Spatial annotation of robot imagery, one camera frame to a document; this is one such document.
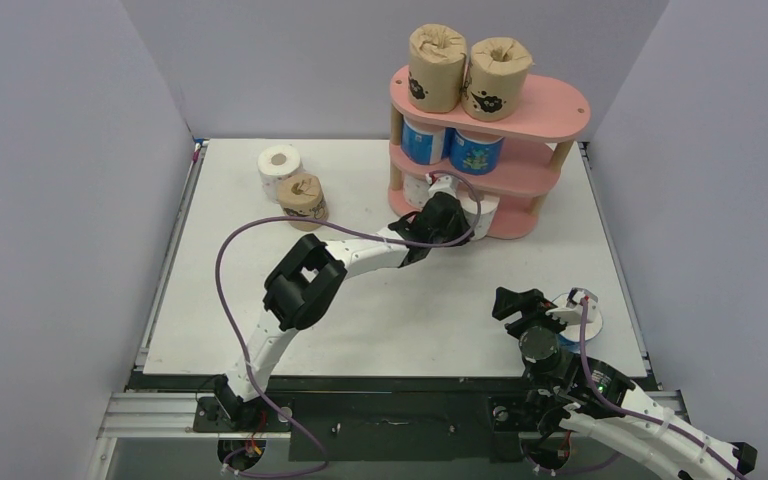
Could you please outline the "white floral roll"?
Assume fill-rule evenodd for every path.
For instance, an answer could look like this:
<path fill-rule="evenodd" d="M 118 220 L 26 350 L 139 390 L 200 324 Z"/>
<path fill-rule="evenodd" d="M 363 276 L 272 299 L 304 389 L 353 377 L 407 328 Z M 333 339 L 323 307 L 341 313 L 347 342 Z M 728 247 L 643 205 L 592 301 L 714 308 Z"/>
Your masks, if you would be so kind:
<path fill-rule="evenodd" d="M 267 198 L 277 203 L 280 183 L 303 171 L 300 152 L 292 145 L 274 145 L 263 150 L 257 159 L 262 188 Z"/>
<path fill-rule="evenodd" d="M 476 223 L 472 240 L 486 237 L 499 208 L 500 197 L 484 192 L 473 195 L 467 190 L 461 190 L 458 192 L 458 200 L 468 224 Z"/>
<path fill-rule="evenodd" d="M 402 193 L 405 202 L 417 210 L 421 210 L 428 200 L 430 184 L 425 176 L 416 177 L 405 175 L 402 183 Z"/>

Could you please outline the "blue roll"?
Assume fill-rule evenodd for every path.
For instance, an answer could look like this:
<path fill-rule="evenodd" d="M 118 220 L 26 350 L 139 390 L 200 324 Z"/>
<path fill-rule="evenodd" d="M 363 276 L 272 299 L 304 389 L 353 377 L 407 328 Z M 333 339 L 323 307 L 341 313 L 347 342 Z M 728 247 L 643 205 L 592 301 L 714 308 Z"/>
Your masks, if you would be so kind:
<path fill-rule="evenodd" d="M 460 172 L 485 175 L 497 167 L 503 144 L 502 136 L 455 129 L 449 162 Z"/>
<path fill-rule="evenodd" d="M 405 119 L 401 150 L 414 163 L 433 165 L 448 156 L 448 129 Z"/>
<path fill-rule="evenodd" d="M 579 349 L 581 339 L 587 343 L 595 338 L 604 324 L 598 297 L 583 288 L 571 289 L 551 315 L 564 326 L 558 334 L 561 345 L 571 350 Z"/>

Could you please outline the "brown paper roll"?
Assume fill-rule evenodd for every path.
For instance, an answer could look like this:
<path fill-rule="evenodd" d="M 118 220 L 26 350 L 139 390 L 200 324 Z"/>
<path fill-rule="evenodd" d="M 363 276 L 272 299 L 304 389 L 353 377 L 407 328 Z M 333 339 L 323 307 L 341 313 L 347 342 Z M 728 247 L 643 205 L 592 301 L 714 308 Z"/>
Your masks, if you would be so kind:
<path fill-rule="evenodd" d="M 511 116 L 533 65 L 531 53 L 515 38 L 491 37 L 475 43 L 462 87 L 463 110 L 483 122 Z"/>

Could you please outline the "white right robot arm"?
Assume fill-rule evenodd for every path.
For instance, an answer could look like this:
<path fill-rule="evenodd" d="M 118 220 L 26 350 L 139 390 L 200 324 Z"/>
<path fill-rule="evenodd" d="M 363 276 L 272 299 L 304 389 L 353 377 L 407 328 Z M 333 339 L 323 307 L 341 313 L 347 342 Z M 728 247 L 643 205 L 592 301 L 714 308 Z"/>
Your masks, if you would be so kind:
<path fill-rule="evenodd" d="M 589 290 L 575 287 L 558 303 L 538 289 L 499 287 L 492 315 L 517 342 L 526 389 L 520 397 L 491 399 L 494 426 L 538 433 L 522 446 L 537 470 L 556 475 L 567 463 L 568 449 L 544 445 L 561 432 L 595 440 L 662 479 L 744 479 L 755 469 L 753 446 L 693 427 L 630 377 L 587 353 L 588 341 L 604 325 L 598 298 Z"/>

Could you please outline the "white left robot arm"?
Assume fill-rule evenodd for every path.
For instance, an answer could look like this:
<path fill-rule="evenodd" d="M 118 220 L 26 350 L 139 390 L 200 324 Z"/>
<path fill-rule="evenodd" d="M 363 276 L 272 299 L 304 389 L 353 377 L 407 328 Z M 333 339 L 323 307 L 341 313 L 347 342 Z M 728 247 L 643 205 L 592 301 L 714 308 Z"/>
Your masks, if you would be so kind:
<path fill-rule="evenodd" d="M 294 337 L 320 321 L 342 284 L 380 269 L 412 265 L 435 248 L 461 246 L 477 228 L 467 219 L 457 196 L 438 192 L 418 211 L 370 234 L 334 223 L 330 229 L 347 239 L 323 241 L 315 234 L 302 236 L 264 281 L 261 317 L 244 335 L 237 324 L 222 285 L 222 261 L 231 242 L 243 232 L 270 223 L 263 218 L 234 230 L 222 243 L 215 260 L 214 280 L 220 305 L 242 353 L 215 388 L 219 416 L 232 429 L 251 427 L 258 416 L 256 399 Z"/>

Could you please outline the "pink three-tier wooden shelf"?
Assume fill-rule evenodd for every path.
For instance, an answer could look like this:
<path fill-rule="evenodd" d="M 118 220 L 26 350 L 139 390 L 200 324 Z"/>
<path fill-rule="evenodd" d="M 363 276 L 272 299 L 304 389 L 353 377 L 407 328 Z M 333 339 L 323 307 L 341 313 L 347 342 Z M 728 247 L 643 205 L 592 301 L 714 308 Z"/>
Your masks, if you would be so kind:
<path fill-rule="evenodd" d="M 576 137 L 591 117 L 585 96 L 572 85 L 552 77 L 527 76 L 514 113 L 496 122 L 472 118 L 460 106 L 447 113 L 428 113 L 409 101 L 409 74 L 401 67 L 390 80 L 390 180 L 388 202 L 399 216 L 412 210 L 404 197 L 404 180 L 422 178 L 430 171 L 450 171 L 451 162 L 420 165 L 408 158 L 402 145 L 407 121 L 451 127 L 466 133 L 490 134 L 504 139 L 497 167 L 483 175 L 467 176 L 481 193 L 500 198 L 488 236 L 517 239 L 537 225 L 540 210 L 561 176 L 566 158 L 576 147 Z"/>

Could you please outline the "brown wrapped roll on shelf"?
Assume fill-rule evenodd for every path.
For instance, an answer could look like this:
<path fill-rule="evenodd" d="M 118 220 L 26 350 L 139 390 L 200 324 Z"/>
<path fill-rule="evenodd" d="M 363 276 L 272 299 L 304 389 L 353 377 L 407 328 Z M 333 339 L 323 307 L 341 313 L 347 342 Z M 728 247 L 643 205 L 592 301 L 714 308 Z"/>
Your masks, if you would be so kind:
<path fill-rule="evenodd" d="M 427 113 L 452 111 L 460 101 L 467 58 L 465 37 L 451 27 L 418 27 L 409 38 L 410 102 Z"/>

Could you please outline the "aluminium frame rail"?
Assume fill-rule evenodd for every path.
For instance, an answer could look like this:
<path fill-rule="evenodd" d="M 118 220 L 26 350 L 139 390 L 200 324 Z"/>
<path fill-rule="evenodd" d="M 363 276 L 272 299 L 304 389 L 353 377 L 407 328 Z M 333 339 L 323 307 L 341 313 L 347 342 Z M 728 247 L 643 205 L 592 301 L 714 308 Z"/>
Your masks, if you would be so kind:
<path fill-rule="evenodd" d="M 192 429 L 194 395 L 121 393 L 109 401 L 87 479 L 249 479 L 222 470 L 217 450 L 226 436 Z M 610 453 L 578 438 L 563 471 L 595 466 Z M 321 460 L 291 462 L 291 439 L 279 433 L 266 440 L 264 458 L 253 473 L 284 473 L 318 466 Z M 452 460 L 335 460 L 319 472 L 292 479 L 658 479 L 629 459 L 597 471 L 552 478 L 535 474 L 527 462 L 494 463 L 486 458 Z"/>

